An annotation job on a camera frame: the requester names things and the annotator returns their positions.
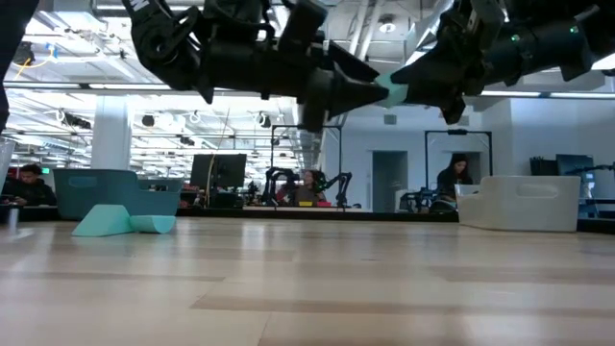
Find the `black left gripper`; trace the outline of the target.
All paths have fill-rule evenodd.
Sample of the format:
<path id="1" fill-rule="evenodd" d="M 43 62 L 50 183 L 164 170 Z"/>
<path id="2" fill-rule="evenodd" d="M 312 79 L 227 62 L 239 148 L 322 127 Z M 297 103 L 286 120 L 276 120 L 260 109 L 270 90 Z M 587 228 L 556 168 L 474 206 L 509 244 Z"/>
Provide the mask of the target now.
<path id="1" fill-rule="evenodd" d="M 325 93 L 329 90 L 327 83 L 330 81 L 330 73 L 320 67 L 324 57 L 324 34 L 320 27 L 328 11 L 318 1 L 283 0 L 283 5 L 289 10 L 289 15 L 278 41 L 278 51 L 284 58 L 288 58 L 299 73 L 297 102 L 303 106 L 302 127 L 318 133 L 322 131 L 326 119 Z M 362 82 L 374 81 L 380 75 L 369 64 L 333 41 L 329 42 L 329 57 L 348 76 L 334 75 L 329 118 L 388 97 L 387 87 Z"/>

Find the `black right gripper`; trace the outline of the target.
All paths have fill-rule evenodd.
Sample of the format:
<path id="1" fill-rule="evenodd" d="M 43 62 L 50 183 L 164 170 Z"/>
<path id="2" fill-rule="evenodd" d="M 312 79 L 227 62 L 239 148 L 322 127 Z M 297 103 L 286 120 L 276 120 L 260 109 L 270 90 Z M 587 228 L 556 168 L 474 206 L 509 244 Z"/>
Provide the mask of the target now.
<path id="1" fill-rule="evenodd" d="M 458 122 L 465 95 L 475 96 L 486 84 L 486 52 L 504 24 L 495 0 L 455 1 L 440 16 L 438 42 L 428 53 L 390 76 L 407 85 L 405 102 L 440 107 L 448 124 Z"/>

